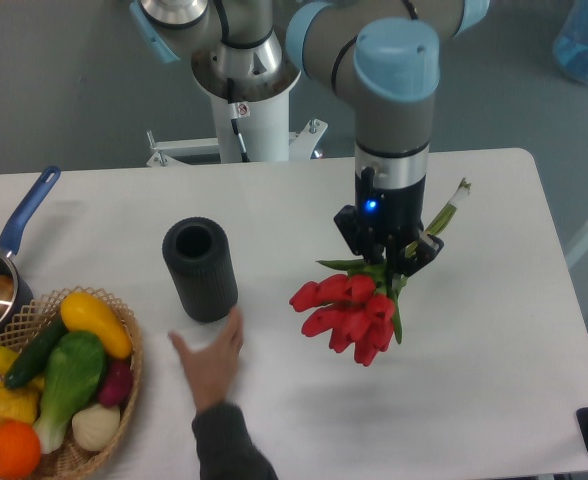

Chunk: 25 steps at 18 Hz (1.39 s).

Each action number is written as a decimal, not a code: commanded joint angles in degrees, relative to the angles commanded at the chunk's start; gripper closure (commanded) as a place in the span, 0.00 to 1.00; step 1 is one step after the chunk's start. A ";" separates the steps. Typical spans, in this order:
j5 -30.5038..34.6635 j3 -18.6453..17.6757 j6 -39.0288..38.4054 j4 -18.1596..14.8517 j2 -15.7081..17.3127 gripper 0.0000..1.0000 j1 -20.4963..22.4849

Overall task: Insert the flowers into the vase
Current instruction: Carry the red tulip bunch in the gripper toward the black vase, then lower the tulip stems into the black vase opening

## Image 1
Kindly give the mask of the grey sleeved forearm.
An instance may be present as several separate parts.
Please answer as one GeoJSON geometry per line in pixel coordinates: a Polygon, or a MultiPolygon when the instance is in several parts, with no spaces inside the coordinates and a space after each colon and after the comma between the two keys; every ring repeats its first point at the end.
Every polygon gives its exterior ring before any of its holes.
{"type": "Polygon", "coordinates": [[[224,401],[192,421],[201,479],[277,479],[271,462],[255,446],[239,406],[224,401]]]}

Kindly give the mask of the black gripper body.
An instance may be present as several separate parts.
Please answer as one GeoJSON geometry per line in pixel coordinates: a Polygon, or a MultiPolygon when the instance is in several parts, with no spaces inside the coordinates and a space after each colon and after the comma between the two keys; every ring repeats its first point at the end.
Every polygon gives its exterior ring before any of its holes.
{"type": "Polygon", "coordinates": [[[431,263],[444,246],[442,240],[423,229],[425,181],[404,188],[384,189],[376,186],[375,180],[375,170],[371,167],[355,176],[355,203],[342,207],[334,216],[334,223],[351,252],[364,261],[367,228],[375,230],[385,250],[388,234],[403,238],[407,245],[403,274],[412,276],[431,263]]]}

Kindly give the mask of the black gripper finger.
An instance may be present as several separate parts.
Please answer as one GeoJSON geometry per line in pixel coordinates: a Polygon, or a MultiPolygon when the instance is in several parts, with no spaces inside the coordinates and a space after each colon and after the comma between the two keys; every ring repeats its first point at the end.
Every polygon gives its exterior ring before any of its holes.
{"type": "Polygon", "coordinates": [[[373,228],[365,231],[365,261],[368,264],[380,264],[384,261],[385,246],[377,240],[373,228]]]}
{"type": "Polygon", "coordinates": [[[402,289],[405,285],[403,268],[407,245],[403,238],[388,234],[386,238],[386,286],[388,289],[402,289]]]}

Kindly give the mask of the person's bare hand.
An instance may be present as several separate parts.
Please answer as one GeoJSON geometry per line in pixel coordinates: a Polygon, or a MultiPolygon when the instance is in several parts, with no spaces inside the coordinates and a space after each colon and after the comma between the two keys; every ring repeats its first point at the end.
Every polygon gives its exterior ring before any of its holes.
{"type": "Polygon", "coordinates": [[[203,413],[224,402],[236,378],[244,343],[240,309],[231,308],[221,332],[201,350],[191,349],[175,331],[170,331],[168,337],[179,356],[196,413],[203,413]]]}

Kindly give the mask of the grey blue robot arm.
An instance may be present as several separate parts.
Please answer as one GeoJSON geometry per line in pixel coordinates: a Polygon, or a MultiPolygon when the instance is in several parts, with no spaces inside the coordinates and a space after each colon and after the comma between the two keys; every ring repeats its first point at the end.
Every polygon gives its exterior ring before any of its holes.
{"type": "Polygon", "coordinates": [[[355,116],[355,201],[335,223],[388,287],[436,258],[422,222],[440,44],[480,22],[485,1],[134,1],[165,62],[187,61],[209,96],[225,163],[285,161],[289,94],[303,77],[355,116]]]}

